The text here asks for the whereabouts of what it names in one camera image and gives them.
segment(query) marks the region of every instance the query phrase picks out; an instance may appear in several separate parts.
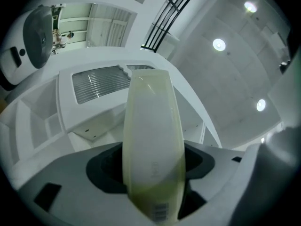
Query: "air vent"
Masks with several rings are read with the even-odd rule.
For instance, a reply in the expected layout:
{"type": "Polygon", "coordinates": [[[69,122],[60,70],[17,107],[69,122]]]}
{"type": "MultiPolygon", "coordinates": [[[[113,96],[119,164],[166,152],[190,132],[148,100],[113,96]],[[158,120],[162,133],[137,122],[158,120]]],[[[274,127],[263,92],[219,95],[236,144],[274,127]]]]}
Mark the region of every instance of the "air vent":
{"type": "Polygon", "coordinates": [[[130,86],[130,79],[118,66],[76,73],[72,81],[79,104],[130,86]]]}
{"type": "Polygon", "coordinates": [[[127,67],[131,71],[133,71],[133,70],[143,70],[143,69],[153,69],[153,67],[150,67],[148,65],[128,65],[127,67]]]}

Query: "barcode label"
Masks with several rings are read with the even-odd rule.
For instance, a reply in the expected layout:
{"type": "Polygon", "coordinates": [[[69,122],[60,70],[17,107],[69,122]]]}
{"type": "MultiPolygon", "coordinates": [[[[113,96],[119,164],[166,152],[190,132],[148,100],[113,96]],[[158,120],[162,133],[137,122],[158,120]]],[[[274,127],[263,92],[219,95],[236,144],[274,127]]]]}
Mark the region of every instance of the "barcode label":
{"type": "Polygon", "coordinates": [[[155,223],[166,221],[168,219],[168,203],[155,205],[152,216],[155,223]]]}

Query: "person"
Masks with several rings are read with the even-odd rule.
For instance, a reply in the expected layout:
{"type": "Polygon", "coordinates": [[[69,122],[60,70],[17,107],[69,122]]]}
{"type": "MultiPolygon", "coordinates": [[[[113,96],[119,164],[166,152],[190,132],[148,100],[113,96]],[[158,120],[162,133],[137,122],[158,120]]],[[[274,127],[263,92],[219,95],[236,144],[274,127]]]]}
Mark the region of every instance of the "person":
{"type": "Polygon", "coordinates": [[[56,34],[57,44],[60,44],[62,47],[65,47],[65,45],[70,41],[70,39],[74,36],[73,32],[69,32],[68,35],[61,35],[60,33],[56,34]]]}

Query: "translucent plastic container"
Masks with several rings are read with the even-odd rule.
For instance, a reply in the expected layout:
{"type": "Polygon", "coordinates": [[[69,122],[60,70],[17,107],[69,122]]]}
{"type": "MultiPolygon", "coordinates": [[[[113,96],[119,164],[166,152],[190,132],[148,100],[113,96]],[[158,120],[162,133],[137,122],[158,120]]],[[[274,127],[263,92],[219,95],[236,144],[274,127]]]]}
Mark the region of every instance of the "translucent plastic container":
{"type": "Polygon", "coordinates": [[[168,71],[133,71],[122,163],[123,181],[131,201],[157,224],[177,222],[185,184],[185,156],[168,71]]]}

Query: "ceiling light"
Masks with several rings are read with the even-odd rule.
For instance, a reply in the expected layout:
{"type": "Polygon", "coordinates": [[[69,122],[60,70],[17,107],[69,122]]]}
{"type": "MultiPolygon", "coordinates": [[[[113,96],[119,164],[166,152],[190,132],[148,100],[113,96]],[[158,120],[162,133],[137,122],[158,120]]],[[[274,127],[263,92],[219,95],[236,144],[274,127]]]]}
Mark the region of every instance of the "ceiling light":
{"type": "Polygon", "coordinates": [[[261,99],[257,102],[257,110],[258,111],[263,111],[265,108],[265,100],[261,99]]]}
{"type": "Polygon", "coordinates": [[[250,2],[245,2],[245,8],[248,11],[250,11],[251,13],[254,13],[254,12],[257,11],[257,7],[254,4],[250,3],[250,2]]]}
{"type": "Polygon", "coordinates": [[[218,51],[224,51],[226,48],[226,44],[221,39],[216,39],[213,41],[213,47],[218,51]]]}

